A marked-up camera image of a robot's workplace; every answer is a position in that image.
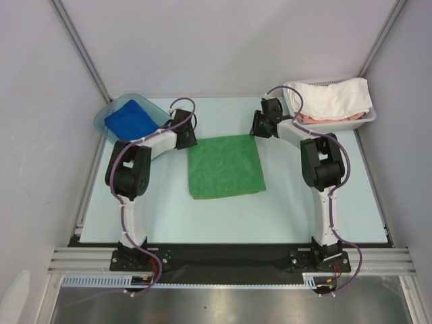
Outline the green microfiber towel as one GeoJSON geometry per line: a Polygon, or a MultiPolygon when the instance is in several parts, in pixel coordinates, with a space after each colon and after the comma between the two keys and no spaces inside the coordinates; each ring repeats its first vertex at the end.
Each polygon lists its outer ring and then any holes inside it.
{"type": "Polygon", "coordinates": [[[195,200],[256,194],[267,189],[251,135],[203,138],[188,149],[188,189],[195,200]]]}

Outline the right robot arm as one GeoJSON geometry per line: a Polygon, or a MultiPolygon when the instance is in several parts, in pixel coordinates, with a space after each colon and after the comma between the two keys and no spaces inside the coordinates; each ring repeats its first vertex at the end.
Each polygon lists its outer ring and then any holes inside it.
{"type": "Polygon", "coordinates": [[[318,271],[326,271],[342,255],[342,241],[336,225],[338,188],[345,166],[337,138],[302,127],[290,115],[284,115],[278,99],[262,99],[254,112],[250,134],[285,140],[300,150],[301,174],[311,188],[315,211],[310,261],[318,271]]]}

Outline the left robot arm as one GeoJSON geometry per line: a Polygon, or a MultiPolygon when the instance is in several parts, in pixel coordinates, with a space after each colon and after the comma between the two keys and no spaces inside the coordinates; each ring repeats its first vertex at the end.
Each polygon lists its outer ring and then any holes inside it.
{"type": "Polygon", "coordinates": [[[151,255],[137,210],[138,199],[150,183],[152,160],[168,151],[197,145],[194,112],[178,108],[170,113],[171,119],[150,134],[130,142],[118,140],[105,174],[105,183],[119,203],[121,236],[117,250],[134,270],[145,268],[151,255]]]}

